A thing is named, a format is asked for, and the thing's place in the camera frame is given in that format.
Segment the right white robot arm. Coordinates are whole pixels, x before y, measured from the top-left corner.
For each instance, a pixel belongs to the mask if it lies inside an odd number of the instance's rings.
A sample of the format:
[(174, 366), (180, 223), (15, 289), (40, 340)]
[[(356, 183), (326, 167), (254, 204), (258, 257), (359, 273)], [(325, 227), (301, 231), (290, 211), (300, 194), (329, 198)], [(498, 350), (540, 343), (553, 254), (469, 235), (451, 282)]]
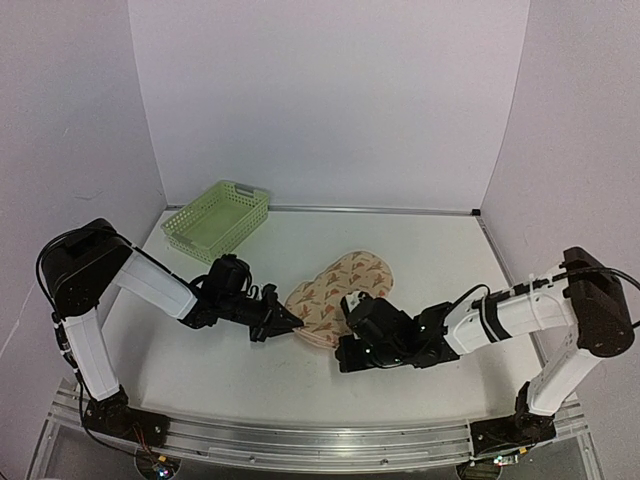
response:
[(504, 420), (504, 435), (524, 443), (602, 360), (634, 344), (639, 324), (631, 318), (625, 285), (639, 282), (602, 265), (583, 248), (571, 247), (543, 276), (498, 291), (477, 284), (414, 317), (382, 297), (356, 291), (340, 301), (349, 332), (340, 337), (335, 357), (343, 373), (426, 369), (485, 346), (564, 327), (561, 346), (526, 382), (523, 401)]

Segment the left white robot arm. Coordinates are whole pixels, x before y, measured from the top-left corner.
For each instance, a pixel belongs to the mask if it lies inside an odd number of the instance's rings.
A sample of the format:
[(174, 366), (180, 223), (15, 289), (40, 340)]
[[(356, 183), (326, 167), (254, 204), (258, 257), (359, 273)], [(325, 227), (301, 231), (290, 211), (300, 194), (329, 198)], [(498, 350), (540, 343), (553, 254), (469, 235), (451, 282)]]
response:
[(220, 320), (243, 325), (253, 342), (303, 325), (280, 302), (276, 286), (255, 285), (249, 265), (236, 255), (222, 255), (187, 281), (104, 218), (49, 241), (38, 254), (36, 279), (51, 305), (61, 352), (91, 399), (100, 401), (94, 417), (114, 437), (127, 435), (135, 422), (113, 398), (122, 387), (104, 338), (107, 294), (125, 291), (193, 330)]

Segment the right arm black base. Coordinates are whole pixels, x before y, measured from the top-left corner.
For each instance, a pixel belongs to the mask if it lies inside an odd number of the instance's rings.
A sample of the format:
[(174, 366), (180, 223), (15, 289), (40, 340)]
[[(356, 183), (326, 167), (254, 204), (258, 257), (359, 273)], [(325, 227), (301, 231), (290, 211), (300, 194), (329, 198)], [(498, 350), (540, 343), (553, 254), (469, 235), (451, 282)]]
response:
[(470, 424), (473, 460), (514, 452), (521, 447), (533, 447), (555, 438), (555, 415), (530, 412), (527, 404), (529, 386), (530, 383), (526, 382), (519, 390), (513, 414)]

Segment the floral mesh laundry bag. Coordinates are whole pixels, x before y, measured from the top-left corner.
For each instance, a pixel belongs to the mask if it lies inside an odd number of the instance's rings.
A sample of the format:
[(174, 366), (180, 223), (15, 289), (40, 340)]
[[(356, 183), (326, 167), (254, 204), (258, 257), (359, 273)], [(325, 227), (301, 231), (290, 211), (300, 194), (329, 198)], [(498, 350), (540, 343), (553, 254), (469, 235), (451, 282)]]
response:
[(381, 257), (353, 251), (295, 287), (285, 307), (303, 321), (295, 330), (298, 337), (315, 347), (335, 350), (339, 338), (351, 333), (340, 307), (342, 298), (358, 291), (386, 297), (393, 286), (392, 270)]

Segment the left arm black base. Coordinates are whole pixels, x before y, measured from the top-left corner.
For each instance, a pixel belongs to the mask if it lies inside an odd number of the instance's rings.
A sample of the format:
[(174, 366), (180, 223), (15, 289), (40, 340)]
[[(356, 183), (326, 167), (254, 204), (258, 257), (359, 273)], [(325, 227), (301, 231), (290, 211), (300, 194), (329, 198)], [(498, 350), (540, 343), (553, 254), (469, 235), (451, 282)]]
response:
[(122, 386), (103, 400), (90, 397), (82, 409), (81, 422), (91, 434), (136, 442), (143, 449), (163, 447), (170, 425), (164, 414), (131, 407)]

